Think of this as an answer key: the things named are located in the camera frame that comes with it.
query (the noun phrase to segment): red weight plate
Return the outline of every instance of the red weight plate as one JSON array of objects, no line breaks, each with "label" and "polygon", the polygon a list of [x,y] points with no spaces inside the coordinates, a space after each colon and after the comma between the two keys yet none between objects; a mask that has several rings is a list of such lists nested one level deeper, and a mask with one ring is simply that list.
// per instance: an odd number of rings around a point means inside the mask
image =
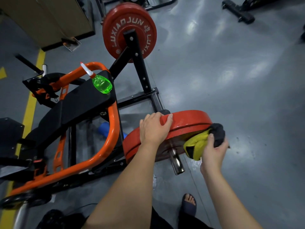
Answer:
[{"label": "red weight plate", "polygon": [[[167,120],[168,115],[160,118],[161,125]],[[166,139],[159,146],[156,161],[169,158],[168,150],[175,148],[178,154],[184,153],[183,144],[196,134],[206,130],[212,124],[208,114],[198,110],[188,110],[173,113],[173,123]],[[133,130],[123,141],[124,155],[129,163],[137,153],[140,142],[140,129]]]},{"label": "red weight plate", "polygon": [[126,48],[123,33],[135,29],[143,58],[153,50],[157,29],[149,13],[135,3],[121,3],[109,11],[103,23],[103,38],[108,52],[117,59]]}]

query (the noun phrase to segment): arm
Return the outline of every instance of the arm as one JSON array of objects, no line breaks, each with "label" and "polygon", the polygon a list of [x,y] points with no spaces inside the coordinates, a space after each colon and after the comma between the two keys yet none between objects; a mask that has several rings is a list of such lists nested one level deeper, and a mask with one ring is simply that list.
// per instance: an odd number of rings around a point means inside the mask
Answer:
[{"label": "arm", "polygon": [[221,165],[228,148],[228,141],[214,148],[214,136],[210,134],[202,156],[201,173],[223,229],[262,229],[247,211],[221,173]]},{"label": "arm", "polygon": [[138,152],[96,206],[84,229],[150,227],[156,153],[173,122],[170,114],[161,126],[160,117],[158,112],[148,114],[140,121],[141,146]]}]

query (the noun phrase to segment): orange metal frame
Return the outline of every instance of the orange metal frame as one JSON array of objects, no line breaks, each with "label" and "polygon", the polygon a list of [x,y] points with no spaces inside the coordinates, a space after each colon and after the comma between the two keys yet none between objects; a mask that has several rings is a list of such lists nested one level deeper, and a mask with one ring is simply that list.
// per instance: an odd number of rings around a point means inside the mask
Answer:
[{"label": "orange metal frame", "polygon": [[[86,66],[92,71],[93,70],[109,71],[103,64],[101,64],[99,62],[90,62],[90,63],[87,63]],[[60,95],[60,99],[62,100],[68,92],[69,83],[75,79],[82,77],[85,74],[86,74],[85,70],[80,66],[76,70],[64,75],[57,82],[52,83],[50,85],[53,87],[54,90],[58,90],[58,89],[62,88],[61,95]],[[37,91],[37,94],[40,94],[43,92],[45,92],[45,90],[40,89]],[[120,120],[119,120],[116,102],[114,102],[108,108],[108,113],[109,113],[109,124],[110,124],[109,134],[107,136],[104,146],[100,149],[100,151],[96,155],[94,155],[92,158],[90,158],[87,161],[78,163],[67,169],[64,169],[63,162],[62,162],[63,148],[64,148],[65,139],[66,139],[66,133],[64,133],[60,138],[59,146],[58,146],[57,152],[55,154],[54,163],[53,163],[54,173],[47,176],[46,175],[47,167],[45,167],[44,173],[36,176],[36,170],[35,170],[34,180],[29,181],[29,182],[25,183],[25,185],[12,190],[10,195],[19,194],[19,193],[23,193],[25,191],[28,191],[28,190],[31,190],[34,188],[46,186],[48,184],[57,182],[61,179],[69,177],[71,175],[78,174],[86,169],[90,169],[90,168],[100,164],[101,162],[103,162],[114,149],[116,142],[119,138],[119,134],[120,134]]]}]

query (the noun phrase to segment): toe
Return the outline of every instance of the toe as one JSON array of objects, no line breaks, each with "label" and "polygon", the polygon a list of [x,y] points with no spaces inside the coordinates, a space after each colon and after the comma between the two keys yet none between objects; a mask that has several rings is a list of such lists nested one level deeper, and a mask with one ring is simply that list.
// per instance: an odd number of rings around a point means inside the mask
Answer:
[{"label": "toe", "polygon": [[189,201],[189,197],[190,197],[190,195],[189,195],[189,194],[186,194],[186,195],[185,195],[185,200],[186,200],[186,201]]}]

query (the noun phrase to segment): black pants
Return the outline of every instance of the black pants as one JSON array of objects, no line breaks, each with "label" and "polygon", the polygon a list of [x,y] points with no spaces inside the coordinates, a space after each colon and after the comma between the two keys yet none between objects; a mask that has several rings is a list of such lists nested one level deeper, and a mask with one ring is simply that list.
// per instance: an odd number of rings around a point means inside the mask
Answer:
[{"label": "black pants", "polygon": [[[199,219],[184,212],[179,213],[178,220],[178,229],[185,229],[191,227],[200,229],[211,228]],[[155,209],[152,208],[152,219],[150,223],[150,229],[173,229],[173,227],[168,222],[166,222],[165,219],[161,218],[155,211]]]}]

